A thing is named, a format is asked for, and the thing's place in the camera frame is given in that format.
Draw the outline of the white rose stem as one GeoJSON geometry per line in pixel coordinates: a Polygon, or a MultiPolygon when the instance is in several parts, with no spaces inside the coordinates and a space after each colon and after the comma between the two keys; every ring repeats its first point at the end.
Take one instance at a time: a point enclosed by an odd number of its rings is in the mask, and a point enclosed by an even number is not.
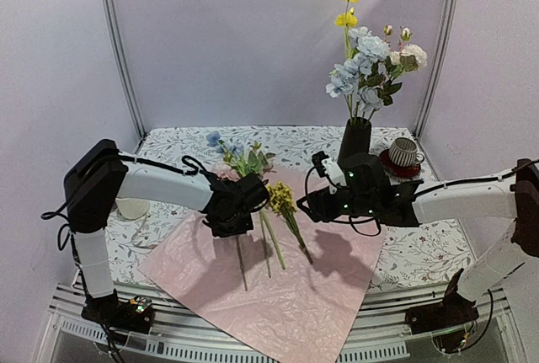
{"type": "Polygon", "coordinates": [[[370,98],[374,99],[374,102],[362,111],[368,120],[384,106],[393,104],[393,96],[403,87],[401,79],[406,74],[419,72],[427,67],[427,53],[419,45],[410,42],[412,35],[410,28],[401,27],[397,48],[389,49],[383,60],[372,64],[371,75],[366,78],[366,83],[370,89],[370,98]]]}

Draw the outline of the pink wrapping paper sheet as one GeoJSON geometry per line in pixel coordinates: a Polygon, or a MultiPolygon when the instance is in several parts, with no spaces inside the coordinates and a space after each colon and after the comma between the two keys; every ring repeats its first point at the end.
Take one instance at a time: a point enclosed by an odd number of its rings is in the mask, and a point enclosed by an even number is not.
{"type": "Polygon", "coordinates": [[[296,213],[313,264],[277,216],[270,218],[286,269],[270,251],[267,276],[260,227],[214,238],[189,213],[139,270],[190,311],[280,362],[334,362],[376,270],[385,230],[315,223],[296,213]]]}

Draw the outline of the yellow poppy flower stem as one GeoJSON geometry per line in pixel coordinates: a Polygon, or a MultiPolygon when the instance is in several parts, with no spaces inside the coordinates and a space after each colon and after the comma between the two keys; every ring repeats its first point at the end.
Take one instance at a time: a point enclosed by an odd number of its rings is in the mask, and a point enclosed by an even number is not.
{"type": "Polygon", "coordinates": [[[355,15],[354,4],[360,0],[343,0],[345,10],[334,20],[334,25],[343,30],[344,38],[344,62],[335,64],[329,74],[332,84],[328,93],[332,98],[342,97],[349,112],[351,124],[355,123],[358,112],[358,99],[355,98],[360,84],[360,69],[355,59],[359,54],[357,40],[359,39],[357,28],[358,19],[355,15]]]}

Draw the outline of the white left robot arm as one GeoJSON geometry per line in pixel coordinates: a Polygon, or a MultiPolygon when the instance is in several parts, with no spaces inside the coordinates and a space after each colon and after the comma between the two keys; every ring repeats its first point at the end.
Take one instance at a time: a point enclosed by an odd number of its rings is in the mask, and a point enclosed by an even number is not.
{"type": "Polygon", "coordinates": [[[263,180],[251,173],[237,181],[219,178],[194,157],[183,168],[121,152],[103,139],[64,178],[67,220],[93,311],[107,324],[125,317],[109,269],[104,229],[119,199],[169,203],[198,211],[213,236],[228,238],[252,230],[252,215],[268,201],[263,180]]]}

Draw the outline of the yellow small flower sprig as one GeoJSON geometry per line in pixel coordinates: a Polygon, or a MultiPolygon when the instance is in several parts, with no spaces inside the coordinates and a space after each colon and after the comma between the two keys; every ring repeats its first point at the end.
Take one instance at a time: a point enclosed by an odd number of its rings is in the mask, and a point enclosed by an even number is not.
{"type": "Polygon", "coordinates": [[[269,192],[269,207],[286,223],[291,234],[296,238],[299,249],[305,255],[309,264],[313,264],[312,256],[304,242],[295,217],[296,206],[291,187],[282,181],[278,181],[276,184],[270,184],[267,189],[269,192]]]}

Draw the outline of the small blue flower stem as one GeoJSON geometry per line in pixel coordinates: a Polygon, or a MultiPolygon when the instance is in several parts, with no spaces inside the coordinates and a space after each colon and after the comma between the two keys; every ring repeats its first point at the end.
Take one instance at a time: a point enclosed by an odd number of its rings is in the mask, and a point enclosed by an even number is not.
{"type": "MultiPolygon", "coordinates": [[[[211,132],[207,137],[206,140],[208,141],[208,146],[211,148],[214,148],[217,152],[219,152],[222,155],[223,162],[231,169],[233,170],[239,178],[243,178],[242,170],[243,170],[243,162],[240,160],[240,157],[247,152],[248,150],[245,150],[243,145],[240,144],[234,144],[232,141],[225,141],[220,133],[218,131],[211,132]]],[[[269,173],[273,170],[273,163],[272,158],[274,154],[269,152],[263,152],[265,156],[265,161],[268,162],[268,166],[264,168],[264,175],[266,173],[269,173]]],[[[280,251],[280,245],[278,244],[277,237],[275,235],[275,231],[270,223],[270,219],[268,217],[267,211],[269,210],[268,206],[264,207],[265,214],[267,216],[268,225],[269,225],[269,245],[270,249],[276,251],[277,259],[279,260],[280,267],[285,270],[286,269],[286,263],[283,258],[282,252],[280,251]]]]}

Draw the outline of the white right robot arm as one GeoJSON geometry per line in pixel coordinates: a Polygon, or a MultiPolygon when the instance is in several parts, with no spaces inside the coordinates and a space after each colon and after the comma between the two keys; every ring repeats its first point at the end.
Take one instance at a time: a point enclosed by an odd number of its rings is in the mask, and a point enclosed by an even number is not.
{"type": "Polygon", "coordinates": [[[393,183],[379,157],[357,154],[337,163],[325,152],[312,158],[327,186],[305,189],[297,206],[313,222],[357,228],[375,222],[388,227],[420,227],[456,220],[501,220],[501,231],[475,262],[454,274],[435,318],[454,325],[491,286],[538,255],[538,161],[523,158],[513,168],[473,178],[393,183]]]}

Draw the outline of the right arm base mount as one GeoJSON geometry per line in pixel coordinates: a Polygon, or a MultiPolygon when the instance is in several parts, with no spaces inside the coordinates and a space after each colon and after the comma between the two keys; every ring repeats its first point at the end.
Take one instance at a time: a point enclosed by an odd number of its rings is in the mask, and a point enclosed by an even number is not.
{"type": "MultiPolygon", "coordinates": [[[[449,281],[440,302],[411,307],[405,312],[405,323],[412,334],[423,334],[472,323],[479,318],[475,302],[470,302],[457,293],[458,280],[464,269],[459,269],[449,281]]],[[[466,345],[464,330],[434,337],[435,345],[446,354],[455,354],[466,345]]]]}

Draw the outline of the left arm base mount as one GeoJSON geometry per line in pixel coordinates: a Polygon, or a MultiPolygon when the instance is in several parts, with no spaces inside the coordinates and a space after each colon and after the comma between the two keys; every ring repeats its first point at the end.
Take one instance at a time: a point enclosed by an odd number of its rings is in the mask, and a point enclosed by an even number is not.
{"type": "Polygon", "coordinates": [[[111,328],[129,332],[148,334],[155,318],[155,311],[150,299],[135,296],[129,301],[122,301],[117,291],[103,297],[86,297],[82,318],[111,328]]]}

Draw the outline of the light blue hydrangea stem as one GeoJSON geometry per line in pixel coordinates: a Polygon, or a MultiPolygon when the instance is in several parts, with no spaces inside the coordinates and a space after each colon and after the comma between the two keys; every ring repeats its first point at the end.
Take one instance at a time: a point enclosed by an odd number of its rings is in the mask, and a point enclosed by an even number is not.
{"type": "Polygon", "coordinates": [[[378,67],[388,58],[389,45],[365,26],[344,28],[344,62],[329,73],[325,92],[343,98],[351,125],[366,125],[384,106],[382,85],[386,77],[378,67]]]}

